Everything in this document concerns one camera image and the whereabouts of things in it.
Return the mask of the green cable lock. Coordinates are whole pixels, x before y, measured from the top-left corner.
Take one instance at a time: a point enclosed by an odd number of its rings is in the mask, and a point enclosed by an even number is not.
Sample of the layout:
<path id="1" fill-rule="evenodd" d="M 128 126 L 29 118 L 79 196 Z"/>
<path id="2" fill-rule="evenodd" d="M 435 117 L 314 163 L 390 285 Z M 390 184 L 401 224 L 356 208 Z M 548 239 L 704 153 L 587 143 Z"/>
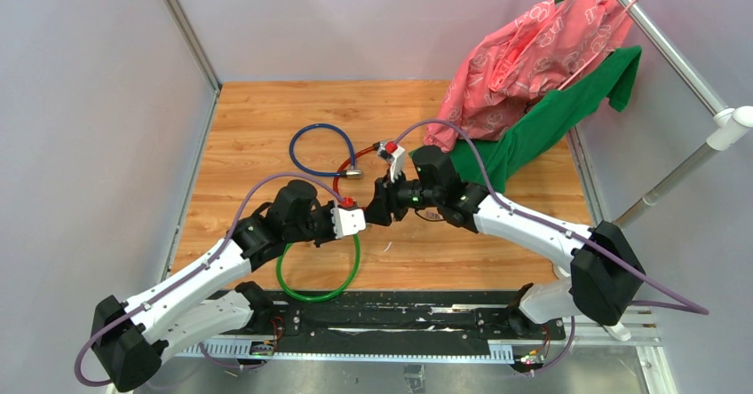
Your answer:
<path id="1" fill-rule="evenodd" d="M 293 248 L 293 244 L 287 244 L 282 252 L 282 255 L 276 260 L 274 267 L 274 275 L 276 281 L 289 298 L 299 301 L 301 303 L 323 303 L 337 299 L 354 283 L 359 271 L 361 269 L 362 261 L 362 242 L 359 235 L 352 237 L 353 241 L 353 254 L 350 260 L 350 265 L 346 273 L 341 274 L 340 279 L 334 281 L 327 281 L 324 284 L 319 285 L 302 285 L 302 284 L 290 284 L 287 276 L 284 273 L 283 266 L 287 262 L 289 251 Z"/>

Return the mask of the blue cable lock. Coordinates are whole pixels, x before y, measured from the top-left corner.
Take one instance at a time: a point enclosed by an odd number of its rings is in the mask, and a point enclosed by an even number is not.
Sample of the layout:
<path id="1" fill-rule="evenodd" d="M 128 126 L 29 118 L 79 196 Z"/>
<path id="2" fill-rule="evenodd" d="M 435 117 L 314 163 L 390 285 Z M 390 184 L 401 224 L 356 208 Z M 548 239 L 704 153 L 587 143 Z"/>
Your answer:
<path id="1" fill-rule="evenodd" d="M 308 160 L 299 159 L 298 151 L 303 151 L 304 157 L 313 157 L 314 154 L 322 157 L 326 152 L 335 152 L 335 137 L 339 137 L 339 144 L 347 152 L 343 169 L 320 170 L 309 167 Z M 298 169 L 312 176 L 346 179 L 359 179 L 363 176 L 363 171 L 358 167 L 358 157 L 351 138 L 344 130 L 330 123 L 313 123 L 301 128 L 291 138 L 288 153 Z"/>

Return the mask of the red cable lock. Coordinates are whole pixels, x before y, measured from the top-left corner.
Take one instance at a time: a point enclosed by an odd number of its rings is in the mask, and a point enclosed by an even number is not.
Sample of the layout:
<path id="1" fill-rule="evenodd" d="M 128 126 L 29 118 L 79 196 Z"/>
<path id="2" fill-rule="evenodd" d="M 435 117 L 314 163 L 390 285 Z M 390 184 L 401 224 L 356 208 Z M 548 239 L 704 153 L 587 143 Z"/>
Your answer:
<path id="1" fill-rule="evenodd" d="M 356 169 L 362 172 L 361 178 L 334 177 L 332 188 L 343 196 L 353 198 L 359 198 L 366 194 L 371 195 L 374 181 L 385 175 L 388 164 L 378 156 L 378 152 L 373 146 L 356 152 L 355 161 Z"/>

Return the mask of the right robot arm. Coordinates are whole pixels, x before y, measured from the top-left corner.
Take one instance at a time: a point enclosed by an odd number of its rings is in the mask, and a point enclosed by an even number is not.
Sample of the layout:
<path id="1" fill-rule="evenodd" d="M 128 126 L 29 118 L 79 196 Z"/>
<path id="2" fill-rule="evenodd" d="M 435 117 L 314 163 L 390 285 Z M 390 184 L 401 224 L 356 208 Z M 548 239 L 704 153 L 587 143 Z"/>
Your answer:
<path id="1" fill-rule="evenodd" d="M 635 274 L 644 269 L 617 225 L 568 223 L 465 182 L 437 146 L 415 151 L 414 180 L 402 170 L 406 152 L 401 146 L 389 141 L 377 151 L 390 168 L 375 182 L 367 222 L 388 226 L 411 209 L 434 208 L 450 225 L 512 241 L 567 271 L 562 280 L 529 283 L 516 293 L 506 316 L 513 335 L 529 338 L 544 323 L 569 316 L 583 315 L 605 327 L 620 323 L 642 284 Z"/>

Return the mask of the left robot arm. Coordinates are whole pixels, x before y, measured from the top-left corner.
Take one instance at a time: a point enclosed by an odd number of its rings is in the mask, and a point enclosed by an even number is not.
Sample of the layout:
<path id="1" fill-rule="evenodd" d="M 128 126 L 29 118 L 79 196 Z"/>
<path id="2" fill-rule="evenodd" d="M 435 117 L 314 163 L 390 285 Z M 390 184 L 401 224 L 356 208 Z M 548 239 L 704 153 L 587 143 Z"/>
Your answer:
<path id="1" fill-rule="evenodd" d="M 145 385 L 185 348 L 213 335 L 242 327 L 263 334 L 272 311 L 257 285 L 247 282 L 216 300 L 211 295 L 282 256 L 289 245 L 320 246 L 364 229 L 362 209 L 353 199 L 329 189 L 332 199 L 322 203 L 321 182 L 293 172 L 281 176 L 289 182 L 274 199 L 248 213 L 248 202 L 271 179 L 254 185 L 226 234 L 191 264 L 125 300 L 110 295 L 95 306 L 90 338 L 75 359 L 81 384 L 97 386 L 83 374 L 88 352 L 107 375 L 101 384 L 128 392 Z"/>

